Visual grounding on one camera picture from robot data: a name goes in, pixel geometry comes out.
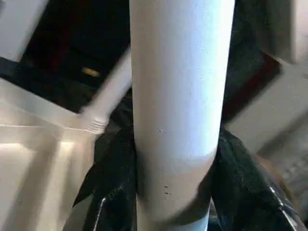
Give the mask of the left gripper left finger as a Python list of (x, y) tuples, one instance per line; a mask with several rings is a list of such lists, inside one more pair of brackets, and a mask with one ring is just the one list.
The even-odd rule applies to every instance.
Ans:
[(87, 172), (63, 230), (137, 230), (133, 128), (118, 131), (106, 148), (99, 138), (94, 153), (101, 158)]

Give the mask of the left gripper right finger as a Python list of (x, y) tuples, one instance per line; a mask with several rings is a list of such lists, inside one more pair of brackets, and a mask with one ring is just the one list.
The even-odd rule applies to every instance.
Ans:
[(210, 231), (302, 231), (292, 194), (270, 164), (226, 129), (219, 134)]

